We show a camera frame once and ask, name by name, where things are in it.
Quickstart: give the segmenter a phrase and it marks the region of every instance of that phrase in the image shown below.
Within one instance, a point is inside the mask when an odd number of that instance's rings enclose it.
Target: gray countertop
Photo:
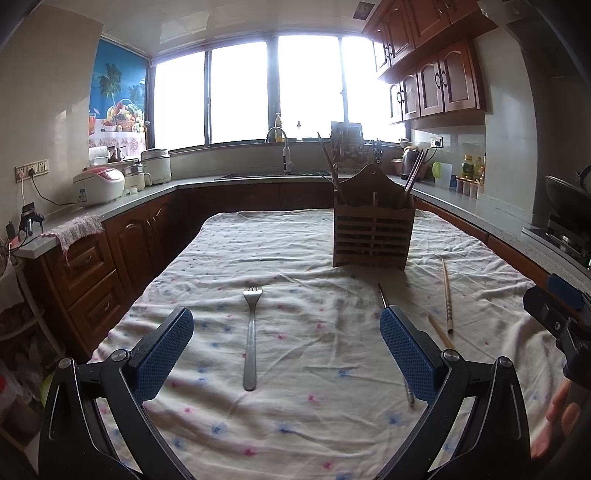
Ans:
[[[44,230],[50,232],[56,226],[83,214],[98,215],[101,221],[105,221],[130,208],[141,205],[176,189],[198,188],[218,184],[305,183],[311,181],[326,181],[326,179],[320,176],[299,176],[297,174],[289,176],[234,177],[217,180],[219,177],[220,176],[210,176],[174,180],[163,185],[147,187],[145,190],[135,195],[118,198],[113,202],[105,203],[104,205],[97,205],[89,208],[76,207],[63,215],[47,221],[44,224]],[[399,177],[390,176],[390,179],[398,184],[405,183]],[[591,291],[591,279],[582,271],[582,267],[572,264],[552,249],[547,248],[545,245],[522,233],[522,228],[530,227],[527,222],[524,222],[509,213],[503,212],[483,201],[478,201],[456,193],[454,190],[441,189],[429,183],[415,184],[413,195],[482,228],[530,258],[549,273],[557,273],[573,286],[582,290]],[[37,258],[54,248],[57,244],[58,241],[55,237],[37,236],[30,241],[30,243],[19,248],[15,254],[18,254],[18,256],[22,258]]]

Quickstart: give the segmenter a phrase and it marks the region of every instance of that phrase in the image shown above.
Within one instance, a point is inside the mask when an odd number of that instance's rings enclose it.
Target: window pane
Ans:
[[[363,37],[343,38],[343,63],[349,99],[349,121],[360,123],[366,140],[398,142],[404,124],[389,125],[390,85],[375,73],[374,45]]]
[[[156,147],[194,147],[205,143],[203,69],[205,53],[165,61],[156,66],[154,136]]]
[[[265,138],[269,130],[267,44],[212,51],[212,143]]]
[[[316,132],[328,137],[330,123],[344,120],[336,37],[279,37],[279,80],[281,120],[289,137],[316,137]]]

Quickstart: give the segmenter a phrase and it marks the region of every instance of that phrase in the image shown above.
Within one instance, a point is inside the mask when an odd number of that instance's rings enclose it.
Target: fork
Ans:
[[[250,287],[242,293],[251,310],[248,318],[248,336],[246,337],[246,356],[244,357],[244,378],[242,385],[244,386],[244,390],[251,392],[256,388],[255,308],[258,299],[261,298],[262,288]]]

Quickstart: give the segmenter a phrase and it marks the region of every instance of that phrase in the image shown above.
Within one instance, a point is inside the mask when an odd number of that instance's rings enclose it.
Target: utensil holder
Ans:
[[[395,208],[404,188],[374,164],[340,185],[347,204],[339,201],[335,191],[333,266],[352,264],[404,270],[413,234],[413,197],[408,197],[404,208]]]

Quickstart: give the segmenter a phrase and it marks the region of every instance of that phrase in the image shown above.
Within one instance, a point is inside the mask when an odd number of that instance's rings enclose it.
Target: window frame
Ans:
[[[326,35],[328,37],[336,37],[339,42],[339,54],[340,54],[340,70],[341,77],[343,79],[343,89],[341,96],[343,98],[343,118],[345,122],[349,121],[349,102],[347,93],[347,82],[345,78],[345,64],[343,60],[343,37],[362,37],[359,33],[333,33],[333,32],[315,32],[315,31],[297,31],[297,32],[281,32],[273,35],[245,35],[237,38],[231,38],[227,40],[215,41],[207,44],[201,44],[199,46],[193,46],[182,50],[175,51],[155,57],[150,61],[150,68],[147,78],[147,98],[146,98],[146,117],[154,125],[154,83],[156,75],[156,67],[158,64],[168,60],[173,60],[178,57],[183,57],[197,52],[205,52],[205,64],[203,68],[204,82],[203,82],[203,125],[204,125],[204,144],[203,145],[192,145],[189,147],[177,148],[170,150],[171,153],[185,153],[196,150],[208,150],[214,148],[228,148],[240,145],[260,145],[265,143],[264,138],[252,139],[252,140],[236,140],[232,142],[212,143],[212,125],[211,125],[211,71],[212,71],[212,51],[216,48],[230,47],[234,45],[240,45],[244,43],[254,42],[266,42],[267,44],[267,99],[268,99],[268,127],[269,129],[275,126],[276,112],[281,112],[281,98],[280,98],[280,84],[279,84],[279,37],[283,35]],[[147,129],[147,143],[148,148],[154,148],[154,128]],[[409,138],[410,129],[406,127],[406,137]],[[296,141],[294,137],[289,138],[289,141]],[[304,138],[303,142],[315,142],[315,138]],[[397,142],[382,142],[384,146],[399,146]]]

